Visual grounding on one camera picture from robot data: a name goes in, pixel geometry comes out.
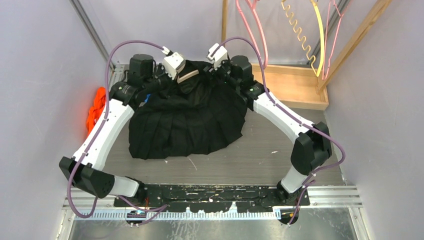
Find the blue plastic bin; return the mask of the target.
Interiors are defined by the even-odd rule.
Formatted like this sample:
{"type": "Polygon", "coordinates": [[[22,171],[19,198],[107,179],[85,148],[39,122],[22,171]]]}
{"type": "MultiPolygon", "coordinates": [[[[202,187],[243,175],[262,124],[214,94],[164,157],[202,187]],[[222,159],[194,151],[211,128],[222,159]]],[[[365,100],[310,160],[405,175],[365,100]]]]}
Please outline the blue plastic bin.
{"type": "Polygon", "coordinates": [[[150,99],[151,94],[147,94],[145,100],[143,101],[144,103],[147,103],[150,99]]]}

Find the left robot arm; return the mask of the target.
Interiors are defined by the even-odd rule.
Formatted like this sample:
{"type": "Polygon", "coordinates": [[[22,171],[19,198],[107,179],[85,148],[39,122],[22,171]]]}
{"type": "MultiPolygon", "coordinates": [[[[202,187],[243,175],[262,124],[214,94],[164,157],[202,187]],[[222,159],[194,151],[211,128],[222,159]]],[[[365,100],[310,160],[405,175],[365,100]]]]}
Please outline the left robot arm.
{"type": "Polygon", "coordinates": [[[59,167],[72,187],[99,199],[108,195],[123,196],[133,206],[146,200],[145,184],[134,178],[103,171],[109,152],[123,127],[148,95],[167,89],[185,66],[177,52],[166,55],[157,64],[148,54],[135,54],[126,70],[126,80],[116,82],[110,89],[108,106],[73,157],[63,157],[59,167]]]}

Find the pink wire hanger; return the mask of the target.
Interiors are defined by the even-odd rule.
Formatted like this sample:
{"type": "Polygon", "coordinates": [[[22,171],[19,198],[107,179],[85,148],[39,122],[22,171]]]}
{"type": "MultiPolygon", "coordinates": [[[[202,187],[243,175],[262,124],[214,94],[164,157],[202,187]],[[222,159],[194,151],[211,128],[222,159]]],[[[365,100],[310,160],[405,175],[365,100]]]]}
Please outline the pink wire hanger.
{"type": "Polygon", "coordinates": [[[332,58],[334,56],[338,35],[349,0],[330,0],[324,29],[324,48],[321,55],[324,57],[322,81],[329,77],[332,58]]]}

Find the black garment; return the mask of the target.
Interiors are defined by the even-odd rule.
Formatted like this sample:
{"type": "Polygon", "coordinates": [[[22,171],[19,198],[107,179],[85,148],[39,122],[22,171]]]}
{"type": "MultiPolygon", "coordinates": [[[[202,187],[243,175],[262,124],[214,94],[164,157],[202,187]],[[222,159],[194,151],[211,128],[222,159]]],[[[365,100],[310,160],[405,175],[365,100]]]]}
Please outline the black garment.
{"type": "Polygon", "coordinates": [[[151,94],[128,125],[129,153],[135,159],[207,155],[242,136],[247,106],[205,61],[187,61],[182,75],[198,74],[151,94]]]}

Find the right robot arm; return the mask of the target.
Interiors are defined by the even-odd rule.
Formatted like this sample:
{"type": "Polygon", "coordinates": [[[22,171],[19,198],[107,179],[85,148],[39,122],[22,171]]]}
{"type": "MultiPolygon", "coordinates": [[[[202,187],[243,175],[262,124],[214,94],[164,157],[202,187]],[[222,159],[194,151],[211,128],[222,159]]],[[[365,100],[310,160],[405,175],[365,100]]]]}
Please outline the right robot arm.
{"type": "Polygon", "coordinates": [[[293,143],[291,167],[274,192],[275,199],[281,204],[291,205],[312,171],[332,156],[331,142],[327,139],[328,126],[323,122],[313,123],[280,102],[267,87],[255,80],[252,64],[246,56],[209,56],[207,59],[211,64],[207,68],[209,73],[222,79],[246,107],[273,123],[293,143]]]}

